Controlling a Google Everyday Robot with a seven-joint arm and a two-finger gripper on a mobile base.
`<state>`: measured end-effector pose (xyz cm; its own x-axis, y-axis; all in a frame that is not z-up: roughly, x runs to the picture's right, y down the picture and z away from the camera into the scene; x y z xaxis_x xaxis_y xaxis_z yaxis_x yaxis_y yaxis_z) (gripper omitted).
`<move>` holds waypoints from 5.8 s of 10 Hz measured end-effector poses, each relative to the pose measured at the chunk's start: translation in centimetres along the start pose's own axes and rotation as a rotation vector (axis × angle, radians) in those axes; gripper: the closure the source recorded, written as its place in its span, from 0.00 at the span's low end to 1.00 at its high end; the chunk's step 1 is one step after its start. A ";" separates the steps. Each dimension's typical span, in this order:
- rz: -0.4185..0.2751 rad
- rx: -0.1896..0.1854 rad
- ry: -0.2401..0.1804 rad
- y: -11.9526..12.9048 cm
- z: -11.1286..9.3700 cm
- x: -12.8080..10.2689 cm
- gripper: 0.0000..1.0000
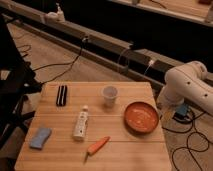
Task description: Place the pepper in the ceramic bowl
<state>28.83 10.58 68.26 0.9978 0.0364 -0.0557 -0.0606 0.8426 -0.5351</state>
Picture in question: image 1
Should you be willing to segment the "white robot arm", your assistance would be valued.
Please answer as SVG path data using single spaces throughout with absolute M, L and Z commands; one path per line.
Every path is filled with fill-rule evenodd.
M 157 99 L 163 117 L 171 118 L 185 99 L 213 114 L 213 87 L 204 82 L 206 76 L 207 68 L 199 61 L 169 69 Z

